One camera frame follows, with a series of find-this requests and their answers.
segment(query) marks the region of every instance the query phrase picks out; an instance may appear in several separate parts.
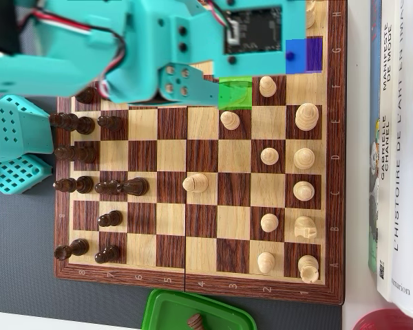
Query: white surface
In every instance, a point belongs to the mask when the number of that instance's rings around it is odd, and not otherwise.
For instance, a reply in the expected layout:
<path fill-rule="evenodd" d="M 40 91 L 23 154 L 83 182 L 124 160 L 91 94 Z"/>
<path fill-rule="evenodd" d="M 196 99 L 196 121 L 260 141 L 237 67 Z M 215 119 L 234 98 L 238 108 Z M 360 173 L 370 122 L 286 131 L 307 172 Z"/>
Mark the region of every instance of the white surface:
<path fill-rule="evenodd" d="M 346 206 L 346 302 L 343 329 L 388 304 L 368 269 L 368 171 L 370 0 L 348 0 L 348 116 Z M 94 324 L 0 313 L 0 329 L 119 330 Z"/>

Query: chessboard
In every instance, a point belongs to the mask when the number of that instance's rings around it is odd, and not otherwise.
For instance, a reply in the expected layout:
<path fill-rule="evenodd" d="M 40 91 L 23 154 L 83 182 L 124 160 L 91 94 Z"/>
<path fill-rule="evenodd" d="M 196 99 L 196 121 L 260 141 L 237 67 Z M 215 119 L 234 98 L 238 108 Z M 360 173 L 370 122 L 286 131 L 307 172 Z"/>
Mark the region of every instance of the chessboard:
<path fill-rule="evenodd" d="M 159 287 L 200 294 L 300 300 L 342 304 L 346 182 L 346 34 L 347 2 L 318 1 L 308 38 L 322 39 L 322 71 L 271 76 L 275 94 L 260 93 L 253 77 L 252 109 L 236 109 L 240 125 L 228 130 L 216 107 L 133 107 L 100 98 L 91 104 L 59 98 L 58 112 L 97 120 L 122 119 L 119 131 L 95 125 L 89 135 L 57 130 L 57 146 L 93 146 L 90 164 L 57 160 L 56 178 L 86 175 L 94 183 L 145 178 L 143 196 L 56 192 L 55 247 L 75 239 L 89 242 L 88 253 L 55 260 L 57 277 Z M 210 63 L 194 65 L 212 78 Z M 309 131 L 295 124 L 304 103 L 316 106 L 319 119 Z M 266 165 L 261 152 L 278 152 Z M 295 153 L 310 149 L 311 168 L 299 169 Z M 185 178 L 202 173 L 205 191 L 187 192 Z M 313 198 L 294 195 L 308 182 Z M 98 217 L 112 210 L 120 225 L 100 227 Z M 264 215 L 278 219 L 273 231 L 262 228 Z M 295 235 L 296 220 L 313 220 L 316 234 Z M 120 256 L 102 265 L 95 254 L 107 246 Z M 271 256 L 262 273 L 258 257 Z M 313 256 L 317 278 L 305 283 L 299 260 Z"/>

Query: light square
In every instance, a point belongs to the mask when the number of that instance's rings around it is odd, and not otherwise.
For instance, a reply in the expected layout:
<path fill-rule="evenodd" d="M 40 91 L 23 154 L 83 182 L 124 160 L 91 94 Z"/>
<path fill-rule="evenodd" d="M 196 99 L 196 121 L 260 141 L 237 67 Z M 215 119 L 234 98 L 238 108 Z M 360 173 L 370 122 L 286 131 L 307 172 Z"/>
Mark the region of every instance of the light square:
<path fill-rule="evenodd" d="M 134 203 L 156 203 L 158 195 L 158 174 L 157 172 L 128 172 L 128 180 L 135 177 L 143 177 L 149 183 L 149 190 L 143 196 L 128 195 L 127 201 Z"/>
<path fill-rule="evenodd" d="M 158 140 L 158 171 L 185 172 L 186 140 Z"/>
<path fill-rule="evenodd" d="M 101 141 L 100 170 L 109 172 L 128 171 L 128 150 L 128 141 Z"/>
<path fill-rule="evenodd" d="M 188 172 L 187 177 L 198 172 Z M 202 172 L 208 179 L 208 188 L 201 193 L 187 191 L 187 204 L 217 205 L 218 203 L 218 174 Z"/>
<path fill-rule="evenodd" d="M 263 274 L 258 265 L 258 257 L 263 252 L 269 252 L 274 256 L 274 268 L 267 274 Z M 284 276 L 284 243 L 251 241 L 249 243 L 249 274 L 264 275 L 271 279 L 282 279 Z"/>
<path fill-rule="evenodd" d="M 219 172 L 250 173 L 251 141 L 219 140 Z"/>
<path fill-rule="evenodd" d="M 188 108 L 188 140 L 217 140 L 219 110 L 214 107 Z"/>
<path fill-rule="evenodd" d="M 110 225 L 109 227 L 100 227 L 100 232 L 127 232 L 127 203 L 123 201 L 100 201 L 99 216 L 105 215 L 111 211 L 119 211 L 123 214 L 123 222 L 119 225 Z"/>
<path fill-rule="evenodd" d="M 184 204 L 156 204 L 156 234 L 171 236 L 185 235 Z"/>
<path fill-rule="evenodd" d="M 156 266 L 156 235 L 127 234 L 127 264 Z"/>
<path fill-rule="evenodd" d="M 218 238 L 250 239 L 251 208 L 218 206 Z"/>
<path fill-rule="evenodd" d="M 129 110 L 129 140 L 144 141 L 158 138 L 158 110 Z"/>
<path fill-rule="evenodd" d="M 215 239 L 187 237 L 186 271 L 193 270 L 206 274 L 214 273 L 217 261 Z"/>
<path fill-rule="evenodd" d="M 254 106 L 251 121 L 253 140 L 284 140 L 286 137 L 286 107 Z"/>
<path fill-rule="evenodd" d="M 283 174 L 251 173 L 251 206 L 284 208 Z"/>

